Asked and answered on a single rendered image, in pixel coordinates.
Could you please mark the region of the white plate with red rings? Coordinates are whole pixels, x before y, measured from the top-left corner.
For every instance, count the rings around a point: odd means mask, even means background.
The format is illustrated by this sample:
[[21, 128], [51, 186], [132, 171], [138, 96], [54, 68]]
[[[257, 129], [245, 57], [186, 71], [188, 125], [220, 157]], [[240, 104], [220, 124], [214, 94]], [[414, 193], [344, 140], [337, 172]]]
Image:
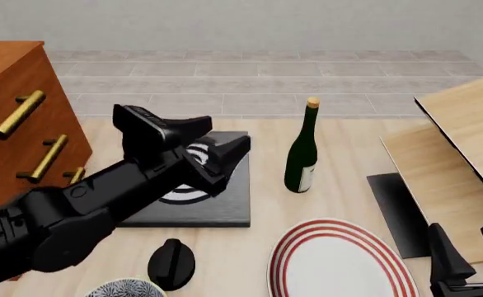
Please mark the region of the white plate with red rings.
[[367, 229], [317, 218], [285, 232], [267, 266], [269, 297], [419, 297], [399, 255]]

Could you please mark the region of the wooden cabinet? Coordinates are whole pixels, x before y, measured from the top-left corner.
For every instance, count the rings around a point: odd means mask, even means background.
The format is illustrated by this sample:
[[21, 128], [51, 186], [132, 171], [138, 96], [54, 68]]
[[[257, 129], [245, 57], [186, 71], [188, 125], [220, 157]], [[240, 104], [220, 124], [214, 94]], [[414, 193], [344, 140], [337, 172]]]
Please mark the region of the wooden cabinet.
[[[90, 144], [39, 41], [0, 41], [0, 123], [18, 106], [17, 96], [42, 91], [46, 98], [7, 139], [0, 140], [0, 207], [36, 187], [67, 187], [64, 172], [85, 167]], [[48, 147], [43, 140], [68, 136], [53, 165], [38, 184], [17, 179], [32, 172]]]

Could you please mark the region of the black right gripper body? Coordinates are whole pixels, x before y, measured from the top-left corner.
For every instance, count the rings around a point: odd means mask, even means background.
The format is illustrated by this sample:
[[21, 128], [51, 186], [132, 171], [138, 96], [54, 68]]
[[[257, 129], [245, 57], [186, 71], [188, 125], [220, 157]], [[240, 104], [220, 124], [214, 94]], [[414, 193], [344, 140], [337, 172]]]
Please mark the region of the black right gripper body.
[[467, 283], [463, 275], [431, 276], [433, 297], [483, 297], [483, 282]]

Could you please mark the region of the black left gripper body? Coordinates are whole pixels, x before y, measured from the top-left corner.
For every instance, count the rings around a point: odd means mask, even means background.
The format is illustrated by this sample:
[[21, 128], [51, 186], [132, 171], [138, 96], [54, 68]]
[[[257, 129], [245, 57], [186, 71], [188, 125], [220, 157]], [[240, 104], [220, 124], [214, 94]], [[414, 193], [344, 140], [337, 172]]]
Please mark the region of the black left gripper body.
[[188, 153], [188, 146], [170, 145], [165, 136], [166, 123], [159, 125], [162, 152], [158, 156], [158, 196], [164, 197], [181, 185], [217, 196], [226, 189], [228, 180], [214, 176]]

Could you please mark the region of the patterned bowl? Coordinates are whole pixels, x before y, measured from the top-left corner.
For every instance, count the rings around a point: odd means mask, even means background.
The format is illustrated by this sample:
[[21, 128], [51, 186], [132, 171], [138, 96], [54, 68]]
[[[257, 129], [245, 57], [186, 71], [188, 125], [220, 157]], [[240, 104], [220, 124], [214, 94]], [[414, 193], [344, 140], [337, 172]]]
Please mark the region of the patterned bowl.
[[108, 281], [89, 291], [84, 297], [168, 297], [167, 293], [151, 281], [124, 278]]

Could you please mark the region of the flat black stove plate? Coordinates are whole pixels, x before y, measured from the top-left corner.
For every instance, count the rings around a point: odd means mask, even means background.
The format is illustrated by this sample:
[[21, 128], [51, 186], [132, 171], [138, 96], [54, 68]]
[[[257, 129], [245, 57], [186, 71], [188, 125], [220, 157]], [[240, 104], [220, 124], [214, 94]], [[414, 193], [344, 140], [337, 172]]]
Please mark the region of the flat black stove plate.
[[226, 190], [212, 197], [180, 185], [118, 224], [121, 228], [251, 226], [250, 156], [231, 175]]

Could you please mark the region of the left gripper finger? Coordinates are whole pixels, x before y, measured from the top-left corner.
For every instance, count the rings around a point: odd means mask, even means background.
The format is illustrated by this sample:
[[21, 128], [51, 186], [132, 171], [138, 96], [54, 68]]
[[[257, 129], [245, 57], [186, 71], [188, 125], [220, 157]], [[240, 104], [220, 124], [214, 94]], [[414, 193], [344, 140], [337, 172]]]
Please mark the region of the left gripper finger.
[[213, 128], [209, 115], [182, 120], [165, 119], [166, 140], [170, 145], [188, 146], [202, 138]]
[[250, 150], [251, 138], [248, 135], [243, 135], [228, 143], [209, 146], [209, 159], [204, 168], [214, 176], [230, 180], [237, 165]]

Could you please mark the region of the round black stove knob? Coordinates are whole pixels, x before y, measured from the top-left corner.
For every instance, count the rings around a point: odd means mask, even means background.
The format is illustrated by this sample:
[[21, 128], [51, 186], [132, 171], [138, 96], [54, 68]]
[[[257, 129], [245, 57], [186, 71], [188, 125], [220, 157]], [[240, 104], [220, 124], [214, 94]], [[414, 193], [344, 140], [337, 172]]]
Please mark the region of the round black stove knob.
[[179, 239], [170, 238], [150, 256], [148, 277], [163, 291], [176, 291], [189, 283], [195, 268], [192, 250]]

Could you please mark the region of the pale wood box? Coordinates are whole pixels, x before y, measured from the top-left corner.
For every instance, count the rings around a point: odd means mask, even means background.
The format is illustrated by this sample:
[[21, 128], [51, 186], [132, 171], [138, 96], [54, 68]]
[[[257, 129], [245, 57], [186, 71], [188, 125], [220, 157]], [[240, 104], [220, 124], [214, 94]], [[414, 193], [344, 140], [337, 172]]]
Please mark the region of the pale wood box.
[[427, 122], [382, 144], [425, 222], [440, 224], [469, 263], [483, 263], [483, 78], [415, 104]]

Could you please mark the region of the dark green wine bottle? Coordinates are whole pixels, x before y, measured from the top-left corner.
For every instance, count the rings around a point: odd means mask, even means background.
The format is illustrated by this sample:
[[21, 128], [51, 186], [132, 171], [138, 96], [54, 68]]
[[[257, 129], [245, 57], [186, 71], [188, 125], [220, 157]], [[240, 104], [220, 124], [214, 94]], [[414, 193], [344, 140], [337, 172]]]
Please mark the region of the dark green wine bottle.
[[291, 192], [307, 192], [312, 186], [317, 164], [315, 126], [319, 105], [319, 98], [309, 97], [307, 99], [302, 128], [288, 152], [284, 185]]

